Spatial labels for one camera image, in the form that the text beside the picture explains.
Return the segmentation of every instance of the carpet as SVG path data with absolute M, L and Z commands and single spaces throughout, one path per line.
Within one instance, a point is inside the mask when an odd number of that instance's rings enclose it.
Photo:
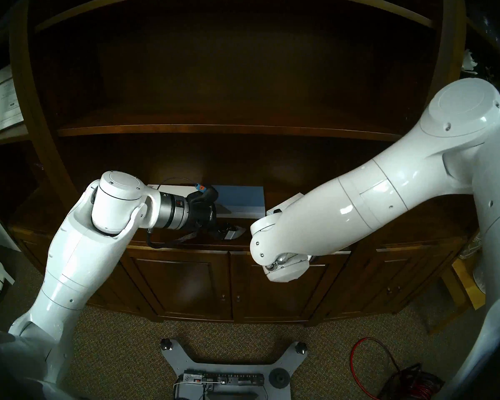
M 0 252 L 16 279 L 0 300 L 0 330 L 7 331 L 31 306 L 43 280 L 22 254 L 2 247 Z M 312 328 L 155 323 L 86 307 L 75 330 L 75 355 L 64 385 L 99 399 L 169 400 L 176 375 L 161 354 L 159 341 L 163 337 L 177 339 L 195 361 L 220 363 L 273 363 L 292 341 L 299 340 L 307 343 L 309 354 L 291 380 L 293 399 L 365 399 L 368 397 L 355 384 L 349 368 L 350 350 L 364 336 L 383 341 L 401 367 L 422 362 L 424 370 L 443 380 L 452 377 L 474 344 L 485 315 L 482 309 L 470 309 L 439 334 L 428 336 L 427 327 L 452 309 L 442 281 L 396 315 L 347 319 Z M 394 371 L 383 350 L 371 341 L 356 351 L 355 367 L 359 379 L 375 394 Z

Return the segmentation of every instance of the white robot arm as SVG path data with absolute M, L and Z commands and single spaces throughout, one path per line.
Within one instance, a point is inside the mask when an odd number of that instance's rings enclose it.
M 492 196 L 500 194 L 500 180 L 485 180 L 485 166 L 500 169 L 500 162 L 483 145 L 499 134 L 500 95 L 491 84 L 448 85 L 387 150 L 254 223 L 253 259 L 271 281 L 290 281 L 305 272 L 310 256 L 338 251 L 434 196 L 471 194 L 473 187 L 481 195 L 478 214 L 492 223 L 500 216 Z
M 500 341 L 500 95 L 491 84 L 448 85 L 383 153 L 254 223 L 252 257 L 271 281 L 291 281 L 307 270 L 310 256 L 340 250 L 431 197 L 455 193 L 474 194 L 491 264 L 489 312 L 475 348 L 447 385 L 450 397 Z M 56 393 L 81 309 L 133 234 L 139 227 L 189 227 L 196 223 L 189 210 L 186 198 L 160 194 L 128 174 L 106 172 L 93 182 L 56 233 L 39 296 L 9 331 L 14 340 L 0 336 L 14 377 Z

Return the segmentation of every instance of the framed certificate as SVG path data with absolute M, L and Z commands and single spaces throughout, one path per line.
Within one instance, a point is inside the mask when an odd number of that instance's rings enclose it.
M 0 130 L 23 121 L 11 66 L 0 70 Z

